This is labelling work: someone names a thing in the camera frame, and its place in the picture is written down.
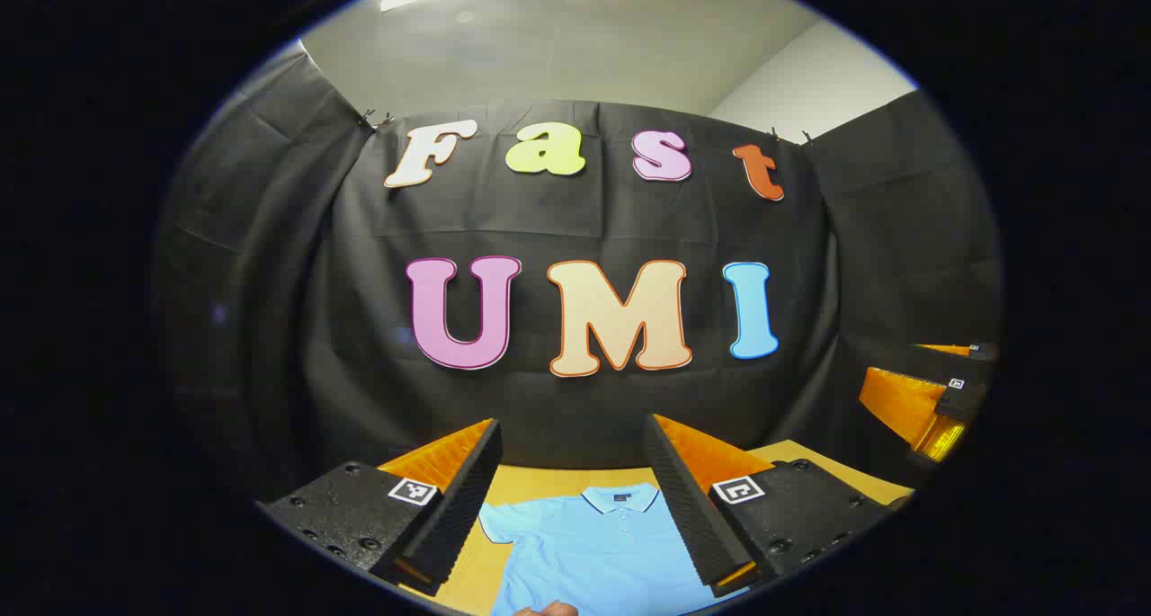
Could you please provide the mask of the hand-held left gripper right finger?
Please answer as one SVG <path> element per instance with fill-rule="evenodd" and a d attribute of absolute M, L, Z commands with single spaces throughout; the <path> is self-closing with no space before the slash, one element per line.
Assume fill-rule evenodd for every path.
<path fill-rule="evenodd" d="M 761 461 L 666 416 L 645 451 L 699 579 L 715 596 L 769 585 L 893 514 L 809 458 Z"/>

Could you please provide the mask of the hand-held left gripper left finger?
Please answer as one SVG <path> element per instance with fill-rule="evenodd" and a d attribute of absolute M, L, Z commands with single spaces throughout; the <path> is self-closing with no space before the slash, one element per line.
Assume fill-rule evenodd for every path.
<path fill-rule="evenodd" d="M 259 508 L 337 561 L 435 595 L 502 457 L 502 425 L 488 418 L 387 463 L 345 461 Z"/>

